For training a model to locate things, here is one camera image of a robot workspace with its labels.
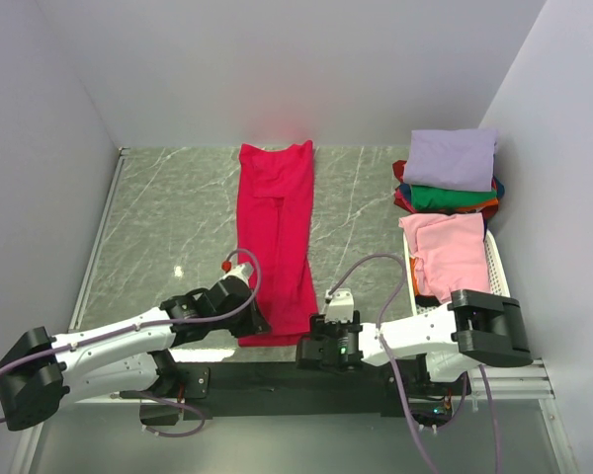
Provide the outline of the crimson red t shirt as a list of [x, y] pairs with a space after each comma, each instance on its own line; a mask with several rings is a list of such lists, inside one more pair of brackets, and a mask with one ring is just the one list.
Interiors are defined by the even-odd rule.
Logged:
[[292, 346], [318, 312], [308, 262], [313, 157], [310, 140], [278, 151], [241, 146], [237, 246], [253, 253], [260, 264], [256, 300], [271, 327], [267, 334], [240, 338], [241, 347]]

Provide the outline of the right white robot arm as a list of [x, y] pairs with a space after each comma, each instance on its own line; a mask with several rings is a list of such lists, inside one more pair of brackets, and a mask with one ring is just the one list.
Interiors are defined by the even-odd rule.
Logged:
[[435, 394], [480, 366], [517, 368], [533, 357], [517, 300], [458, 290], [415, 316], [364, 323], [347, 288], [326, 294], [296, 345], [299, 369], [386, 378], [400, 374], [408, 395]]

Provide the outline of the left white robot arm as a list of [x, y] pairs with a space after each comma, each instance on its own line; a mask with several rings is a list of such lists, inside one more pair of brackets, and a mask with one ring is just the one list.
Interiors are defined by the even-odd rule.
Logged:
[[251, 269], [238, 265], [211, 288], [93, 330], [55, 336], [44, 327], [27, 331], [0, 360], [0, 423], [23, 431], [64, 406], [106, 393], [171, 394], [178, 383], [171, 349], [212, 331], [235, 338], [269, 331], [256, 302], [259, 288], [249, 284]]

